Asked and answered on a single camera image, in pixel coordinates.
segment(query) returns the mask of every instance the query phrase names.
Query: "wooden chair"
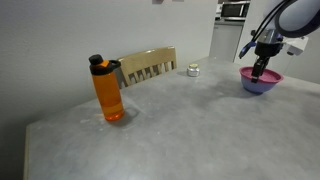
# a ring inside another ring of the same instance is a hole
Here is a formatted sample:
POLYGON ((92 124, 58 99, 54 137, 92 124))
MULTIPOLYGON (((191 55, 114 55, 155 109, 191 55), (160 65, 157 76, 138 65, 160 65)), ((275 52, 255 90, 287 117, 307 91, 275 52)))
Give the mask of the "wooden chair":
POLYGON ((142 80, 155 77, 162 74, 162 68, 164 64, 164 70, 169 71, 169 64, 171 69, 177 68, 176 63, 176 50, 173 46, 151 49, 128 56, 124 56, 118 59, 121 62, 121 71, 125 79, 125 86, 132 85, 131 77, 134 78, 136 83, 142 80))

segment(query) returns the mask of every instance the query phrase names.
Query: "black bottle cap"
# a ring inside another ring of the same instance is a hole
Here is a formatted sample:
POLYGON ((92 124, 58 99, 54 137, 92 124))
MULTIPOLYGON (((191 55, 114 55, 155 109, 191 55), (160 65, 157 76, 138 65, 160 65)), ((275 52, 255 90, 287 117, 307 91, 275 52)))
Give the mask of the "black bottle cap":
POLYGON ((89 58, 89 61, 90 61, 91 65, 98 65, 103 62, 103 58, 100 54, 95 54, 89 58))

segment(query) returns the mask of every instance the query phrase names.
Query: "small white container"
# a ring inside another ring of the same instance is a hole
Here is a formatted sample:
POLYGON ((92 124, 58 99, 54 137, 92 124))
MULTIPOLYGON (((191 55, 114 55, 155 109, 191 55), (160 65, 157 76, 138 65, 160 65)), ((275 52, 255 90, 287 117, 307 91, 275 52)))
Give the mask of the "small white container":
POLYGON ((190 64, 187 69, 188 76, 196 77, 200 74, 200 69, 198 68, 198 64, 190 64))

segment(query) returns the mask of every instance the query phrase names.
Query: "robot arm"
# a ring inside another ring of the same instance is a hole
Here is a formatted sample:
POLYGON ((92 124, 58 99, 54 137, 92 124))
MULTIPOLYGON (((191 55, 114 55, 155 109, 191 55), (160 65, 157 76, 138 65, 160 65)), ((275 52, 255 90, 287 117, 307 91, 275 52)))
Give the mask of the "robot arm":
POLYGON ((252 41, 239 54, 242 58, 256 46, 258 59, 251 74, 253 83, 258 82, 270 57, 276 56, 284 43, 290 45, 288 54, 299 55, 308 41, 304 36, 320 26, 320 0, 270 0, 270 9, 258 30, 253 32, 252 41))

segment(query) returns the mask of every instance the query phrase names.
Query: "cabinet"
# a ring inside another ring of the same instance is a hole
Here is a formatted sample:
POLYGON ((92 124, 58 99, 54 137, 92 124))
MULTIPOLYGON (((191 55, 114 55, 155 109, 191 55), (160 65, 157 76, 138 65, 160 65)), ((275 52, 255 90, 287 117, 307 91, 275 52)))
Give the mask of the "cabinet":
POLYGON ((242 28, 241 25, 215 24, 209 56, 233 62, 242 28))

